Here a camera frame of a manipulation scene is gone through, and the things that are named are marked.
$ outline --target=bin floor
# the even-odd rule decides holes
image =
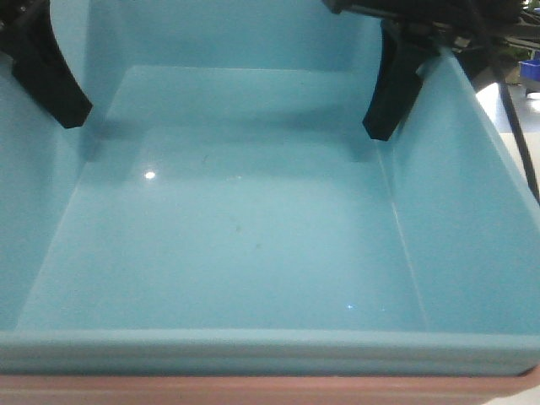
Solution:
[[[129,69],[18,329],[424,330],[361,82]]]

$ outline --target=pink tray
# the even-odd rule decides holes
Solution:
[[[0,376],[2,405],[472,405],[540,384],[519,377]]]

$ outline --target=blue container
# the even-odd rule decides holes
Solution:
[[[453,56],[389,143],[379,21],[313,0],[56,0],[95,108],[0,74],[0,371],[518,375],[540,210]]]
[[[540,82],[540,59],[520,62],[520,71],[523,78]]]

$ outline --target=pink surface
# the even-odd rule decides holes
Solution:
[[[540,383],[521,377],[0,376],[2,405],[473,405]]]

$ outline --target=black cable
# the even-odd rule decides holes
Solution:
[[[489,65],[491,67],[491,70],[493,71],[495,80],[497,80],[497,82],[499,83],[500,99],[503,103],[503,107],[505,108],[506,116],[508,117],[508,122],[510,123],[510,128],[512,129],[514,139],[516,140],[517,148],[520,152],[521,161],[523,162],[523,169],[525,169],[526,182],[531,189],[532,195],[540,204],[540,193],[538,192],[537,177],[534,170],[534,165],[532,164],[531,154],[529,152],[529,148],[527,147],[525,136],[523,135],[523,130],[521,129],[521,125],[517,117],[516,108],[514,107],[514,103],[512,102],[512,98],[510,97],[510,91],[508,90],[508,86],[506,85],[506,78],[503,74],[502,67],[500,66],[499,58],[497,57],[497,53],[495,52],[493,43],[489,38],[488,29],[483,21],[482,14],[478,9],[476,0],[464,1],[467,4],[469,12],[471,13],[472,22],[478,28],[478,36],[480,37],[480,40],[483,42],[483,45],[486,48]]]

